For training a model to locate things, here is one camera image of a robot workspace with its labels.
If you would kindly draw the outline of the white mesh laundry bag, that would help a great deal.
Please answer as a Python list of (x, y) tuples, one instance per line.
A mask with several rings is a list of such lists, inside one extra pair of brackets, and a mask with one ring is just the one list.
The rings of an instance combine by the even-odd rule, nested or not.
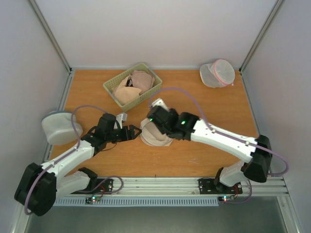
[(162, 134), (156, 125), (145, 118), (140, 123), (141, 134), (140, 138), (143, 143), (153, 147), (165, 147), (169, 146), (173, 139), (169, 138), (166, 134)]

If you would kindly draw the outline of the beige bra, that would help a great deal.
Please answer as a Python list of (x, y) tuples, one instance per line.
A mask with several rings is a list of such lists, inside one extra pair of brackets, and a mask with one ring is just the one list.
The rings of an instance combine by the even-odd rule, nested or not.
[[(126, 86), (128, 79), (132, 79), (133, 87)], [(120, 105), (126, 105), (153, 87), (155, 77), (145, 71), (134, 70), (113, 89), (113, 95)]]

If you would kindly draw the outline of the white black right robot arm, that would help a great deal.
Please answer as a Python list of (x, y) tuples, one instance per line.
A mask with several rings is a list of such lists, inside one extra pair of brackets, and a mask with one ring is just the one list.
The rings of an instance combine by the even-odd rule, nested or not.
[(239, 162), (218, 170), (213, 184), (218, 192), (224, 193), (234, 185), (251, 180), (257, 183), (267, 181), (272, 160), (270, 140), (264, 135), (257, 138), (238, 135), (213, 125), (200, 117), (173, 108), (167, 110), (154, 106), (147, 118), (157, 129), (169, 138), (207, 144), (228, 152)]

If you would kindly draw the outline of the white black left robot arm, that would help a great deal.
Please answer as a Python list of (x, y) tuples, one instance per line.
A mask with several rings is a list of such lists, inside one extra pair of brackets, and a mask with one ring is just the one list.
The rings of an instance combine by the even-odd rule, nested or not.
[(80, 169), (73, 175), (68, 173), (80, 163), (103, 151), (108, 143), (136, 139), (141, 129), (128, 125), (112, 114), (103, 114), (96, 126), (92, 127), (68, 151), (40, 165), (29, 164), (21, 177), (14, 198), (24, 206), (26, 215), (42, 216), (58, 198), (79, 191), (93, 193), (98, 181), (92, 178), (92, 171)]

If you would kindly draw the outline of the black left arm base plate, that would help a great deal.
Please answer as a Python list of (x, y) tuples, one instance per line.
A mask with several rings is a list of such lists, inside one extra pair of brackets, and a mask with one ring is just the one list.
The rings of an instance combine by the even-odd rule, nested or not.
[(96, 189), (91, 189), (91, 186), (88, 186), (84, 190), (75, 191), (72, 194), (96, 194), (96, 193), (102, 193), (102, 192), (111, 192), (113, 189), (113, 179), (107, 179), (104, 181), (104, 179), (97, 179), (97, 181), (94, 184), (94, 187)]

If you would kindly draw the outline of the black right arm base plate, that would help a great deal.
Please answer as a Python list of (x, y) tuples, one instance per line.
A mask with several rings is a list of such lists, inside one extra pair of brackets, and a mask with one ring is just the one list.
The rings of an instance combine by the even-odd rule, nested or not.
[(216, 186), (214, 184), (213, 178), (200, 178), (198, 179), (198, 188), (199, 193), (203, 194), (215, 194), (215, 195), (235, 195), (235, 194), (242, 194), (242, 185), (241, 183), (236, 183), (232, 187), (223, 186)]

